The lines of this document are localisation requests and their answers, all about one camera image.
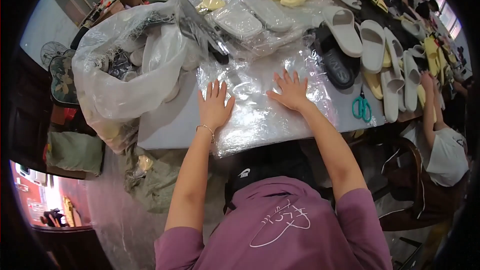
white t-shirt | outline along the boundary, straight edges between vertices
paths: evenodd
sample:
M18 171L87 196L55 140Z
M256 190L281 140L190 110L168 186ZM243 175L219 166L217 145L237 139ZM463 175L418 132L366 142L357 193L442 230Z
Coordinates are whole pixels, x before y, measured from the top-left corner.
M423 167L434 183L444 187L454 186L469 169L463 148L465 138L451 128L434 133L432 150L428 146L421 122L410 123L400 135L417 147Z

hair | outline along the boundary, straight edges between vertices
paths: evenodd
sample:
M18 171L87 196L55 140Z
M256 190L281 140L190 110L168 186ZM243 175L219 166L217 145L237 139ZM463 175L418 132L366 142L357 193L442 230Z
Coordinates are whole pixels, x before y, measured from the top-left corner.
M438 3L435 0L429 0L428 4L433 8L432 11L438 12L440 10Z

nike logo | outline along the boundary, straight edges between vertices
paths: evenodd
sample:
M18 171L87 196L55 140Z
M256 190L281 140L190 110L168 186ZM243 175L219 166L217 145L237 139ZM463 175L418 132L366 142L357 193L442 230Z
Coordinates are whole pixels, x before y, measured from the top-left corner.
M250 173L250 168L247 168L247 169L243 170L238 176L240 178L247 177L249 173Z

wooden door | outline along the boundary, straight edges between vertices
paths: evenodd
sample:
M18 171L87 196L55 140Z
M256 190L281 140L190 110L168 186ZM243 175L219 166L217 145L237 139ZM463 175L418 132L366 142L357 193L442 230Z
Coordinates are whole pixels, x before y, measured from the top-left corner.
M50 74L20 50L10 75L9 159L36 171L46 172L43 152L53 103Z

hand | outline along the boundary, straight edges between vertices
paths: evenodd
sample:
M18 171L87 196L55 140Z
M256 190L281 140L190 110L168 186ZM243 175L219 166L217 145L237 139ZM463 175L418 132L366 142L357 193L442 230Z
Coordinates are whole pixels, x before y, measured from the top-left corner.
M308 80L305 78L302 83L300 83L297 71L293 71L293 81L286 69L283 69L283 79L277 72L273 75L273 79L276 81L280 89L282 89L282 94L280 95L273 91L267 91L267 96L269 98L275 99L290 110L298 112L300 112L303 107L312 103L307 99L307 96L305 96L307 93Z
M434 83L432 81L432 77L430 76L430 72L423 72L420 77L420 84L422 85L425 92L434 90Z
M230 97L225 106L225 96L227 94L227 84L222 82L222 87L219 89L219 80L215 79L212 88L212 83L209 82L207 86L207 95L204 100L202 91L198 91L198 109L200 110L200 124L205 124L215 132L220 126L224 125L232 112L235 104L235 97Z

